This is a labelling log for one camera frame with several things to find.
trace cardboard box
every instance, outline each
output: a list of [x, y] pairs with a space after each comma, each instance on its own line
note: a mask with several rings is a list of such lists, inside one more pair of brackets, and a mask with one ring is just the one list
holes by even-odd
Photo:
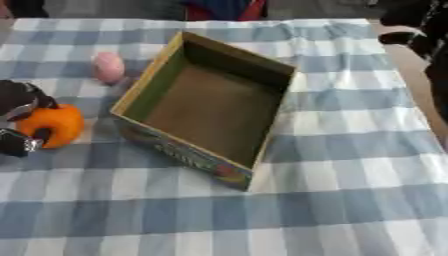
[[247, 189], [294, 72], [179, 32], [111, 112], [125, 138]]

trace pink ball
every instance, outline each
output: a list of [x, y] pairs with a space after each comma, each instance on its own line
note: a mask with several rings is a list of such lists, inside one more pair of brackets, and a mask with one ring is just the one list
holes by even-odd
[[98, 53], [93, 66], [95, 77], [104, 83], [116, 83], [124, 76], [124, 62], [116, 53]]

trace table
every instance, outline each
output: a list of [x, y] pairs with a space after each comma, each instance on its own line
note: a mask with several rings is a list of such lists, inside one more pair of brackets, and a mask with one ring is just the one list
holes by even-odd
[[[123, 140], [108, 113], [185, 29], [297, 65], [249, 192]], [[0, 157], [0, 255], [447, 255], [447, 158], [366, 20], [18, 20], [0, 78], [77, 105], [72, 145]], [[93, 80], [113, 51], [128, 78]]]

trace checkered tablecloth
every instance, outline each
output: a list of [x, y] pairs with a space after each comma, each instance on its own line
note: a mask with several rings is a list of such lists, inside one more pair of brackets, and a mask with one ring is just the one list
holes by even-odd
[[[108, 113], [180, 29], [303, 72], [249, 192], [128, 143]], [[92, 79], [100, 51], [128, 78]], [[447, 158], [365, 20], [18, 20], [0, 79], [86, 118], [72, 145], [0, 157], [1, 256], [448, 255]]]

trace dark clothing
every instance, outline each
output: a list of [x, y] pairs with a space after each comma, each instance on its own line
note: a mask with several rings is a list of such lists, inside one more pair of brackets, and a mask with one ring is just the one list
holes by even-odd
[[8, 7], [16, 18], [48, 18], [45, 0], [10, 0]]
[[448, 123], [448, 0], [418, 0], [392, 10], [381, 19], [385, 26], [418, 28], [422, 34], [392, 32], [380, 36], [384, 44], [407, 45], [429, 62], [434, 105]]

